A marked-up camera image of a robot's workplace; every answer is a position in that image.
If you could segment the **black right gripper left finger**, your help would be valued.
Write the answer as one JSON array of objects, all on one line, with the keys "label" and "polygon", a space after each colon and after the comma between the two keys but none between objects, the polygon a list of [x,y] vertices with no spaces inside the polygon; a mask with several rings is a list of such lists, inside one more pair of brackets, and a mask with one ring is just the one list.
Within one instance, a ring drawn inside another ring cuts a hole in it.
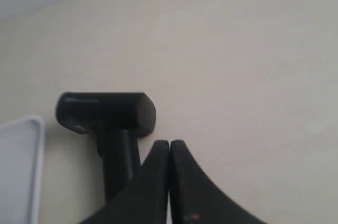
[{"label": "black right gripper left finger", "polygon": [[168,141],[155,141],[140,172],[82,223],[166,223],[168,160]]}]

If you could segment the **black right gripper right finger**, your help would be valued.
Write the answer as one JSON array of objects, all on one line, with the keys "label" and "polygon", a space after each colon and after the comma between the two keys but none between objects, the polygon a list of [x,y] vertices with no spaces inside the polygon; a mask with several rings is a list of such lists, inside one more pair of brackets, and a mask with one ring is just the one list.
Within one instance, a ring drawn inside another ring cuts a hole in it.
[{"label": "black right gripper right finger", "polygon": [[168,178],[172,223],[263,223],[211,181],[183,140],[171,142]]}]

